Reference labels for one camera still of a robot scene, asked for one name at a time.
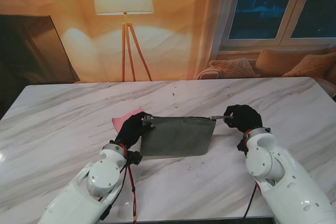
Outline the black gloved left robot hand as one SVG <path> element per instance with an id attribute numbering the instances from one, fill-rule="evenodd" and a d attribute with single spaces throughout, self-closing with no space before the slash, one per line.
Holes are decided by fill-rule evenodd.
<path id="1" fill-rule="evenodd" d="M 145 112 L 139 112 L 130 116 L 130 118 L 123 123 L 114 142 L 118 145 L 122 144 L 127 150 L 136 144 L 141 136 L 153 129 L 151 124 L 143 124 L 145 116 L 151 115 Z"/>

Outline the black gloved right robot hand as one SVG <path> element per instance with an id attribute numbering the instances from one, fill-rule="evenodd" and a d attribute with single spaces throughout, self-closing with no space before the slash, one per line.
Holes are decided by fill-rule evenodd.
<path id="1" fill-rule="evenodd" d="M 224 122 L 230 128 L 236 128 L 242 133 L 263 127 L 260 114 L 248 105 L 231 105 L 224 112 Z"/>

